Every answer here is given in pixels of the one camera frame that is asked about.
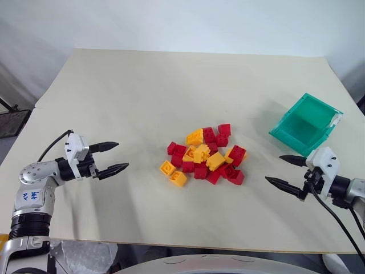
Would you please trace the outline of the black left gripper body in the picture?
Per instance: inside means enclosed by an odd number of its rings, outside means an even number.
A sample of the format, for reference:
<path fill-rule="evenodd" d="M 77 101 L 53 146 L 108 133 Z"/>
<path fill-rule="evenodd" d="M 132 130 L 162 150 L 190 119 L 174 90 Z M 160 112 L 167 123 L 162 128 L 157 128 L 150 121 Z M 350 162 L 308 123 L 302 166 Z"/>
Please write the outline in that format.
<path fill-rule="evenodd" d="M 91 153 L 88 153 L 83 160 L 80 160 L 76 167 L 81 178 L 99 177 L 99 171 L 96 168 L 95 161 Z"/>

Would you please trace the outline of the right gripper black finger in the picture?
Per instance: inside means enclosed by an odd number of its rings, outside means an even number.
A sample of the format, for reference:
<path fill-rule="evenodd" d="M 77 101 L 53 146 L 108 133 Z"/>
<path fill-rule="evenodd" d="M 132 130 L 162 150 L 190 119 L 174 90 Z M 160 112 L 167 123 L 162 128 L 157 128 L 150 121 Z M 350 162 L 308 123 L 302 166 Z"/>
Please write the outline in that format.
<path fill-rule="evenodd" d="M 306 166 L 306 160 L 307 160 L 306 157 L 298 155 L 281 155 L 279 156 L 279 158 L 295 166 L 299 167 Z"/>
<path fill-rule="evenodd" d="M 292 186 L 287 181 L 284 181 L 279 178 L 269 177 L 269 176 L 266 176 L 265 179 L 270 184 L 277 187 L 279 190 L 284 191 L 288 194 L 294 195 L 295 197 L 299 198 L 300 200 L 305 199 L 305 197 L 303 196 L 303 191 L 296 186 Z"/>

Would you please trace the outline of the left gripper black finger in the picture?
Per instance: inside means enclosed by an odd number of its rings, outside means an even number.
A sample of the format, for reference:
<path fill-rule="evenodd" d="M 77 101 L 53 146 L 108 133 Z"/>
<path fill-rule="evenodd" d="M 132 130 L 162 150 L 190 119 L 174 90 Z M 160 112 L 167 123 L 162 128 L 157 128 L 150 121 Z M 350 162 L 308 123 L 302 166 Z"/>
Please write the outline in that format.
<path fill-rule="evenodd" d="M 89 145 L 89 152 L 96 153 L 96 152 L 105 152 L 111 150 L 112 148 L 118 146 L 117 142 L 101 142 Z"/>
<path fill-rule="evenodd" d="M 106 170 L 98 171 L 98 179 L 103 180 L 117 175 L 129 166 L 129 163 L 120 163 L 109 166 Z"/>

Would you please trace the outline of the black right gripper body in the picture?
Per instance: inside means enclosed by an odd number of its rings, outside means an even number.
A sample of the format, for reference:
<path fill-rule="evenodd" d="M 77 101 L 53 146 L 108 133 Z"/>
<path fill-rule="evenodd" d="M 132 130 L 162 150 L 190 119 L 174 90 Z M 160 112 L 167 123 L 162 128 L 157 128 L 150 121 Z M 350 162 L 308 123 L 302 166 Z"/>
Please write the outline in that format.
<path fill-rule="evenodd" d="M 322 175 L 323 172 L 319 167 L 315 167 L 313 170 L 307 170 L 304 175 L 304 189 L 310 191 L 310 186 L 313 185 L 315 191 L 321 191 L 324 185 Z"/>

